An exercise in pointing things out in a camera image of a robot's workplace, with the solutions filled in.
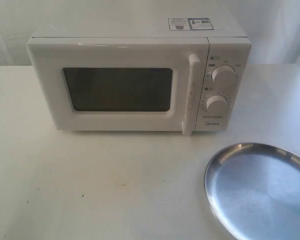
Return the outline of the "lower white control knob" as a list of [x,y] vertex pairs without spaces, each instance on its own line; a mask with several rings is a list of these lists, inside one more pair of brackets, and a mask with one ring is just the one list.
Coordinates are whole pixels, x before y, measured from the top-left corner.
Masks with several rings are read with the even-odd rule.
[[210,114],[224,114],[228,112],[228,102],[222,95],[213,95],[206,101],[206,108]]

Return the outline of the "white microwave door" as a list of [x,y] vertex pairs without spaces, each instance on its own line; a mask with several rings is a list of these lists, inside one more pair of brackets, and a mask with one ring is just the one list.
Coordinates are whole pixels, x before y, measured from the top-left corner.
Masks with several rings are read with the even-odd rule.
[[26,45],[58,130],[196,128],[207,38],[47,38]]

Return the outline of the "round steel tray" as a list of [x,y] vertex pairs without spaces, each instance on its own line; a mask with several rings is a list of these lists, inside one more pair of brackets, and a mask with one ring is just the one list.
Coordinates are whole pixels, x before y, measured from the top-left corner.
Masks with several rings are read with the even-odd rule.
[[300,240],[300,156],[244,142],[212,156],[204,192],[231,240]]

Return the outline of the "upper white control knob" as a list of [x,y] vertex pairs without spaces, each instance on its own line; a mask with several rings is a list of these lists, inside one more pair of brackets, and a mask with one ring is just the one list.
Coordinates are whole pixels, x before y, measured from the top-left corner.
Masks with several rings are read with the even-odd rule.
[[236,73],[229,65],[221,65],[215,68],[211,78],[216,85],[229,86],[236,81]]

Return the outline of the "white warning label sticker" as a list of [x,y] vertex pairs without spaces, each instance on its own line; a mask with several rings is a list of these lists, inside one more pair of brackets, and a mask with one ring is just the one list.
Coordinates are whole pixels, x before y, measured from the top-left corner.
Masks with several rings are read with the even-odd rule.
[[213,31],[214,27],[207,17],[202,18],[169,18],[170,31]]

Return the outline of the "white control knob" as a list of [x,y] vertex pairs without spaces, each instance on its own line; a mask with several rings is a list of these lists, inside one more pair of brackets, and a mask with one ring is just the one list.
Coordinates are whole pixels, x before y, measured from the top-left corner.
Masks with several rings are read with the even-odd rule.
[[206,108],[210,114],[224,114],[228,112],[228,102],[222,95],[213,95],[206,101]]
[[211,78],[216,85],[229,86],[236,81],[236,73],[229,65],[221,65],[215,68]]

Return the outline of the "white microwave oven body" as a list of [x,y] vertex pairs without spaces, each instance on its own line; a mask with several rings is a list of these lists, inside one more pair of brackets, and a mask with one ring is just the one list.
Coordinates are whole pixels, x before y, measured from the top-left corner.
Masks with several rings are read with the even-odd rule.
[[[209,52],[203,75],[203,86],[199,99],[195,130],[193,132],[217,132],[223,131],[228,127],[251,50],[251,43],[238,24],[222,30],[215,30],[214,28],[214,30],[175,31],[169,30],[168,19],[153,19],[141,24],[132,24],[120,18],[118,20],[108,20],[100,26],[94,26],[91,30],[81,27],[78,31],[63,31],[60,36],[57,36],[55,31],[49,32],[45,27],[42,27],[32,38],[208,39]],[[234,69],[236,80],[233,84],[221,86],[213,82],[212,72],[222,65],[228,65]],[[208,112],[207,100],[215,95],[221,95],[226,98],[228,104],[226,113],[211,114]]]

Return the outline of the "white backdrop curtain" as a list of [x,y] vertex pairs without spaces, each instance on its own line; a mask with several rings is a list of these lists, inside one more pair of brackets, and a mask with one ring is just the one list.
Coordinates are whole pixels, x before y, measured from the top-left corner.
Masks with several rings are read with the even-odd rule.
[[[30,65],[26,43],[61,2],[0,0],[0,65]],[[300,65],[300,0],[221,0],[250,38],[251,64]]]

